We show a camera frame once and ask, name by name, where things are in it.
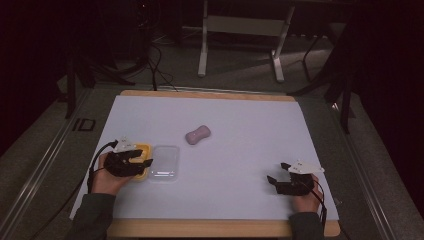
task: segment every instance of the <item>white table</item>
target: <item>white table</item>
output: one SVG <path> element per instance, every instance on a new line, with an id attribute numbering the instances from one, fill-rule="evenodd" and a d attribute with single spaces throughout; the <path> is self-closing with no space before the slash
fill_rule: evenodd
<path id="1" fill-rule="evenodd" d="M 211 136 L 189 145 L 185 134 L 200 125 Z M 178 178 L 126 185 L 109 236 L 289 236 L 290 196 L 278 195 L 266 176 L 288 181 L 281 162 L 320 165 L 302 111 L 286 96 L 124 91 L 97 149 L 121 136 L 177 146 Z M 328 208 L 325 234 L 337 236 L 337 210 L 324 174 L 317 176 Z M 86 192 L 83 184 L 71 218 Z"/>

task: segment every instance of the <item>yellow container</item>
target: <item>yellow container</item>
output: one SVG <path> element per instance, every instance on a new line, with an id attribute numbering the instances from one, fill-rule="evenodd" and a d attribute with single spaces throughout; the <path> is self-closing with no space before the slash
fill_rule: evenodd
<path id="1" fill-rule="evenodd" d="M 130 158 L 131 163 L 142 163 L 147 159 L 152 158 L 152 147 L 147 143 L 136 143 L 135 148 L 142 150 L 140 157 Z M 142 174 L 137 174 L 134 176 L 134 180 L 142 181 L 147 178 L 149 174 L 149 168 L 145 168 Z"/>

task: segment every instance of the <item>person's arm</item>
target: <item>person's arm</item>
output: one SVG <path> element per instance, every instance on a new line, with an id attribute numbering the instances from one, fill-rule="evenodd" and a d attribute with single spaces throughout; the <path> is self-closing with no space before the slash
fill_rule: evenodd
<path id="1" fill-rule="evenodd" d="M 106 156 L 107 153 L 99 157 L 99 170 L 94 173 L 92 193 L 83 196 L 66 240 L 106 239 L 106 231 L 113 220 L 116 195 L 132 178 L 115 177 L 103 169 Z"/>
<path id="2" fill-rule="evenodd" d="M 318 190 L 318 178 L 312 175 L 316 181 L 313 191 L 322 198 Z M 294 196 L 293 206 L 297 213 L 289 217 L 294 240 L 323 240 L 324 229 L 318 217 L 317 211 L 320 202 L 312 194 L 305 196 Z"/>

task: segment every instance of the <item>hand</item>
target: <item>hand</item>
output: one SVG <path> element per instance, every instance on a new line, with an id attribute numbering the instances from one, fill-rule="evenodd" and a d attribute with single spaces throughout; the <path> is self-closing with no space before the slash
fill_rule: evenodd
<path id="1" fill-rule="evenodd" d="M 106 193 L 117 195 L 119 190 L 128 183 L 133 177 L 115 177 L 106 169 L 104 163 L 108 153 L 104 153 L 99 157 L 98 171 L 94 173 L 92 193 Z"/>
<path id="2" fill-rule="evenodd" d="M 323 194 L 318 190 L 318 178 L 312 174 L 314 180 L 313 191 L 322 199 Z M 311 192 L 304 196 L 294 196 L 293 206 L 296 212 L 317 212 L 320 205 L 320 201 Z"/>

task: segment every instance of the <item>metal rail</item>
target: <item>metal rail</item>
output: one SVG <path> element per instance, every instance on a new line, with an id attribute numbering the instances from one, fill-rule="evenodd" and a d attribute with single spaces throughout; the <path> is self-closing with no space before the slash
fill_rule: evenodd
<path id="1" fill-rule="evenodd" d="M 15 199 L 11 209 L 7 213 L 6 218 L 0 226 L 0 238 L 2 240 L 12 239 L 12 235 L 16 227 L 20 223 L 23 215 L 25 214 L 25 211 L 40 188 L 41 183 L 43 182 L 50 169 L 50 166 L 56 160 L 56 156 L 62 148 L 66 136 L 70 132 L 71 126 L 76 119 L 78 111 L 81 109 L 83 103 L 90 93 L 91 90 L 82 90 L 82 93 L 78 98 L 76 110 L 72 116 L 69 119 L 66 119 L 62 124 L 52 143 L 40 160 L 38 166 L 23 185 L 21 191 L 18 194 L 18 197 Z"/>
<path id="2" fill-rule="evenodd" d="M 331 111 L 331 116 L 333 121 L 335 122 L 335 125 L 338 126 L 338 128 L 340 129 L 340 136 L 345 142 L 347 150 L 352 157 L 352 162 L 355 170 L 354 172 L 358 179 L 361 190 L 364 193 L 365 201 L 367 202 L 368 207 L 370 208 L 370 212 L 374 218 L 374 221 L 377 225 L 381 237 L 387 240 L 395 240 L 396 235 L 393 232 L 392 227 L 390 226 L 390 223 L 386 217 L 386 214 L 383 211 L 383 208 L 381 207 L 380 202 L 378 201 L 377 194 L 375 193 L 371 185 L 370 179 L 365 172 L 362 159 L 356 151 L 355 145 L 353 144 L 353 140 L 348 134 L 342 134 L 344 133 L 344 130 L 342 129 L 342 126 L 339 123 L 340 113 L 338 112 L 338 110 L 334 110 L 332 106 L 329 106 L 329 109 L 329 111 Z"/>

